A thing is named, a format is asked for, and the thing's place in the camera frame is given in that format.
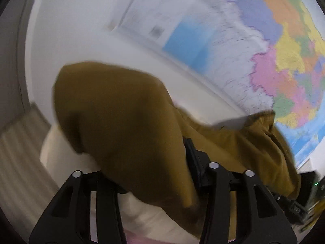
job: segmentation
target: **silver screw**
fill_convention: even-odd
[[[79,170],[76,170],[72,173],[72,177],[78,178],[82,175],[82,172]]]
[[[247,170],[247,171],[245,171],[245,175],[248,177],[253,177],[255,175],[255,173],[252,170]]]
[[[211,169],[218,169],[219,168],[219,164],[217,164],[216,162],[210,162],[209,163],[209,167]]]

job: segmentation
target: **wooden floor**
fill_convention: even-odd
[[[0,206],[25,241],[58,190],[39,160],[49,129],[33,106],[0,135]]]

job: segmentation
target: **colorful map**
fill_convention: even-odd
[[[121,27],[246,114],[273,109],[297,166],[325,136],[325,41],[302,0],[133,0]]]

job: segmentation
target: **brown cloth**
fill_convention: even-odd
[[[230,171],[251,169],[272,191],[290,198],[299,193],[300,177],[271,111],[250,116],[241,130],[216,130],[177,109],[157,78],[95,62],[63,67],[54,102],[76,152],[91,154],[108,178],[195,236],[206,199],[196,194],[183,136]]]

